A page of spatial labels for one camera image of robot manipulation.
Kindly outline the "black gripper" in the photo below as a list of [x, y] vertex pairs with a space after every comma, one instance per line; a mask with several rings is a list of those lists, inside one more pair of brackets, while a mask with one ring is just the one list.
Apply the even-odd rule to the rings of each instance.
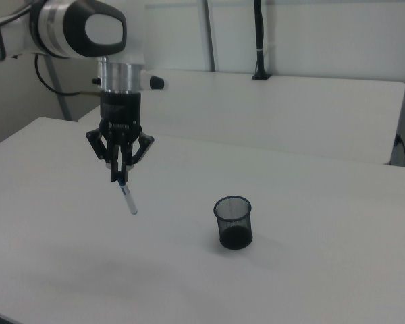
[[86, 133], [95, 155], [109, 166], [111, 182], [118, 179], [118, 147], [102, 141], [103, 135], [109, 132], [124, 131], [132, 136], [138, 136], [138, 150], [133, 153], [134, 142], [124, 138], [121, 145], [120, 184], [127, 184], [129, 171], [139, 163], [150, 149], [155, 139], [145, 134], [140, 125], [141, 94], [136, 93], [101, 93], [99, 128]]

